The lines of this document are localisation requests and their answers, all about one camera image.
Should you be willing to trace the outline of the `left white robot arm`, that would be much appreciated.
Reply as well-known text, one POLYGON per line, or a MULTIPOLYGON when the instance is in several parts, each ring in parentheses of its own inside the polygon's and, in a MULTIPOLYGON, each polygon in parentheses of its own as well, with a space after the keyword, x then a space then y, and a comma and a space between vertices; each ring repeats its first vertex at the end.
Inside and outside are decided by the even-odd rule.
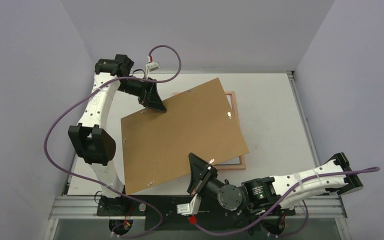
POLYGON ((93 91, 96 93, 88 100, 85 111, 77 125, 71 125, 68 136, 76 154, 88 164, 99 181, 124 193, 124 184, 120 180, 114 164, 116 141, 106 132, 109 110, 117 91, 136 96, 138 103, 146 109, 166 113, 154 79, 149 73, 159 69, 158 62, 148 59, 143 80, 108 81, 118 77, 129 77, 134 62, 123 54, 114 59, 100 59, 95 64, 93 91))

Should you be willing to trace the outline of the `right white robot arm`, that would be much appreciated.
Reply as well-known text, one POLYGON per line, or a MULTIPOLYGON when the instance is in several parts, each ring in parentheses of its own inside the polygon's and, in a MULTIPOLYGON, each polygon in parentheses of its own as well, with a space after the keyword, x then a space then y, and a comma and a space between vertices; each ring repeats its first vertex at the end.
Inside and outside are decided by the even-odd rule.
POLYGON ((294 204, 326 193, 349 194, 364 185, 357 174, 352 174, 344 153, 337 153, 325 164, 310 170, 287 175, 274 175, 242 182, 240 186, 218 179, 218 170, 194 153, 188 155, 190 182, 189 203, 179 204, 177 213, 191 216, 198 213, 202 198, 210 197, 228 212, 248 212, 274 215, 294 204))

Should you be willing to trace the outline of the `blue landscape photo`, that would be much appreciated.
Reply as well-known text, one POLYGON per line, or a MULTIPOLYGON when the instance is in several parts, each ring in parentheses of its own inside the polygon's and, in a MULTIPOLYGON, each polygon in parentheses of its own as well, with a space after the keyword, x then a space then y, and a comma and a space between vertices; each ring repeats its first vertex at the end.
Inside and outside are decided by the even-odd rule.
MULTIPOLYGON (((238 118, 238 109, 237 109, 235 93, 233 91, 227 91, 225 92, 225 95, 232 109, 232 115, 238 118)), ((220 166, 233 166, 233 165, 240 165, 240 164, 241 164, 241 159, 239 156, 232 158, 228 161, 219 163, 220 166)))

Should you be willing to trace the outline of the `brown cardboard backing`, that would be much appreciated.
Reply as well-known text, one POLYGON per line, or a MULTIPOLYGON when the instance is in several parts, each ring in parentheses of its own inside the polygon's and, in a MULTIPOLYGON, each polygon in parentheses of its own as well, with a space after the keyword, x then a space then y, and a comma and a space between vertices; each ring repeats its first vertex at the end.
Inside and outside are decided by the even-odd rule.
POLYGON ((163 103, 165 113, 144 109, 120 121, 128 195, 188 175, 190 153, 219 164, 249 152, 218 78, 163 103))

